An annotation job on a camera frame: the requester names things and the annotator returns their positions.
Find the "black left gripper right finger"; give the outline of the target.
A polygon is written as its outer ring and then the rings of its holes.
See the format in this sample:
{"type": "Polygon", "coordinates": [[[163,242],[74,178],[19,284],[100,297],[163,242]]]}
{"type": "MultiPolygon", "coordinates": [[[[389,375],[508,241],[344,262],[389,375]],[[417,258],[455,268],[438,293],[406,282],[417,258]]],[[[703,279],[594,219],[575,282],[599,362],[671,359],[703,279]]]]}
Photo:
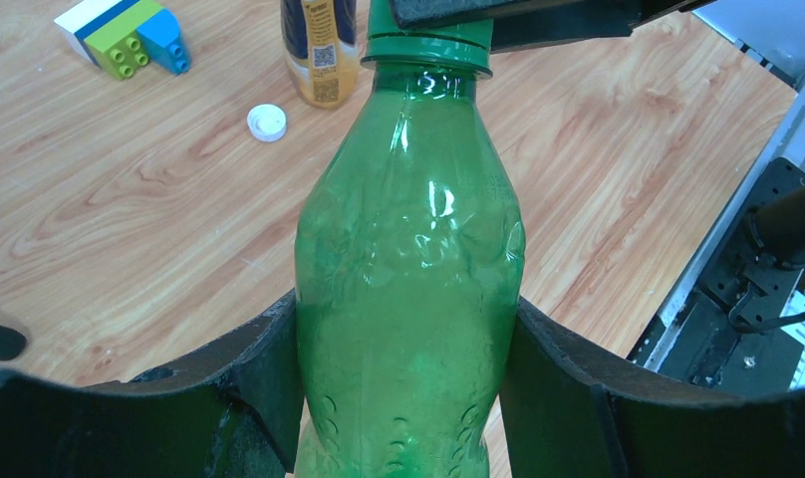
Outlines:
{"type": "Polygon", "coordinates": [[[805,388],[744,398],[671,379],[526,300],[500,406],[516,477],[805,477],[805,388]]]}

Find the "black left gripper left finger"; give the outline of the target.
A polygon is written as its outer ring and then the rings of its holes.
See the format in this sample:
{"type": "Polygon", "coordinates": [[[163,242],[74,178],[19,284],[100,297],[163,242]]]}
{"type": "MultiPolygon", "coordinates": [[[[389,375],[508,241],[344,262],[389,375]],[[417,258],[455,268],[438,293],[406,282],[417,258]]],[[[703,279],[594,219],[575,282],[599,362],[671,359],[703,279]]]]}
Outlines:
{"type": "Polygon", "coordinates": [[[282,477],[304,391],[295,296],[127,382],[0,368],[0,477],[282,477]]]}

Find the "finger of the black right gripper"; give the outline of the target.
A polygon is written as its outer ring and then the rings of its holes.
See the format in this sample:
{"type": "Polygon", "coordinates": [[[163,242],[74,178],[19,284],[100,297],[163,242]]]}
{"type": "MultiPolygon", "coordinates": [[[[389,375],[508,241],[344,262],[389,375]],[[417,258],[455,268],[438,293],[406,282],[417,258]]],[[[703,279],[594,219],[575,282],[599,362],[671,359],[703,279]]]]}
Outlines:
{"type": "Polygon", "coordinates": [[[668,16],[630,17],[617,13],[520,13],[493,16],[493,54],[566,45],[593,39],[625,38],[640,26],[668,16]]]}
{"type": "Polygon", "coordinates": [[[497,19],[554,20],[577,15],[582,21],[641,23],[640,1],[391,1],[395,22],[401,28],[436,28],[497,19]]]}

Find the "yellow blue milk tea bottle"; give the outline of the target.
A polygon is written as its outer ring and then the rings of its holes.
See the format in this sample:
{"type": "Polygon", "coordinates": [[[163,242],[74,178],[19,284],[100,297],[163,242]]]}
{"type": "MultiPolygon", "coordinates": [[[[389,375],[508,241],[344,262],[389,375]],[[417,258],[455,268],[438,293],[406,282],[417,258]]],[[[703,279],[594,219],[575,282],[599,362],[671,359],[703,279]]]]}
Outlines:
{"type": "Polygon", "coordinates": [[[285,62],[300,97],[339,107],[354,91],[359,58],[355,0],[281,0],[285,62]]]}

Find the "white bottle cap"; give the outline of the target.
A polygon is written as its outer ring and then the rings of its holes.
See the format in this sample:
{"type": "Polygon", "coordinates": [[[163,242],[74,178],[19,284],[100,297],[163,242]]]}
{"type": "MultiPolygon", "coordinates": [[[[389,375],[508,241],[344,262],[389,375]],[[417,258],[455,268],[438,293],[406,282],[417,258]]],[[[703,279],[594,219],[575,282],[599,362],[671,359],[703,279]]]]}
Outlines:
{"type": "Polygon", "coordinates": [[[262,142],[277,141],[287,131],[285,112],[272,104],[262,104],[251,108],[246,121],[251,135],[262,142]]]}

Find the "green plastic bottle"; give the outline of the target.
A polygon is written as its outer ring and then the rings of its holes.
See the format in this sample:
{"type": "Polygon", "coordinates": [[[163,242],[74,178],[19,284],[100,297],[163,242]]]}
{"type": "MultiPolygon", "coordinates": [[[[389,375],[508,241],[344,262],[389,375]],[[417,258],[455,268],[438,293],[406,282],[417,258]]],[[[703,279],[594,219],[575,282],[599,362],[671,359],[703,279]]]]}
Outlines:
{"type": "Polygon", "coordinates": [[[370,6],[373,89],[297,226],[298,477],[490,473],[525,252],[476,104],[492,29],[407,31],[370,6]]]}

